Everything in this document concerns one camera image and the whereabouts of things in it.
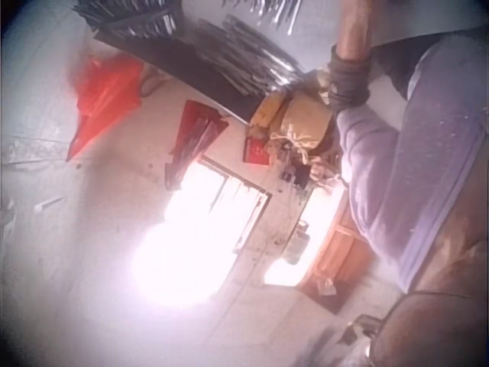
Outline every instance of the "pile of metal rods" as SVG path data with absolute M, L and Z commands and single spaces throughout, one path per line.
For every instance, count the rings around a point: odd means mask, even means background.
M 250 11 L 258 13 L 260 19 L 268 18 L 277 29 L 282 22 L 288 23 L 287 34 L 291 35 L 303 0 L 222 0 L 222 6 L 238 6 L 241 2 L 251 3 Z
M 231 15 L 222 25 L 201 20 L 194 47 L 243 95 L 264 96 L 300 81 L 299 64 L 277 45 Z
M 78 0 L 73 10 L 94 31 L 122 38 L 170 37 L 180 32 L 180 0 Z

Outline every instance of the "lavender sleeve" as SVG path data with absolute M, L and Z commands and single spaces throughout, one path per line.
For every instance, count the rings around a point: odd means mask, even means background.
M 340 144 L 351 167 L 351 213 L 367 239 L 393 167 L 399 132 L 367 105 L 338 114 Z

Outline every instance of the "person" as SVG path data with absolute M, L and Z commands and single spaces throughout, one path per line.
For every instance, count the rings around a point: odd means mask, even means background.
M 486 30 L 372 49 L 375 5 L 342 0 L 329 87 L 352 215 L 406 293 L 366 365 L 487 365 Z M 372 60 L 407 100 L 400 131 L 366 105 Z

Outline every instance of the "dark wristband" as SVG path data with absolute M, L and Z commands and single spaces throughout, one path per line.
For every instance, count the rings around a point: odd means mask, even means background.
M 370 57 L 362 61 L 343 60 L 336 53 L 336 46 L 332 48 L 329 63 L 329 103 L 335 116 L 344 109 L 358 107 L 367 102 L 370 96 L 370 66 Z

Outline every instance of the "bright light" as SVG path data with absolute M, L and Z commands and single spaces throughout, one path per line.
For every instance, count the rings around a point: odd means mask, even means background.
M 166 222 L 153 228 L 132 262 L 142 294 L 166 307 L 189 307 L 208 300 L 235 260 L 231 252 L 212 245 L 211 231 L 205 223 L 181 228 Z
M 295 287 L 302 281 L 325 241 L 343 192 L 342 187 L 336 187 L 331 196 L 322 188 L 314 190 L 300 217 L 301 220 L 309 223 L 306 231 L 309 235 L 309 244 L 306 250 L 295 265 L 289 264 L 282 258 L 277 259 L 265 273 L 265 284 Z

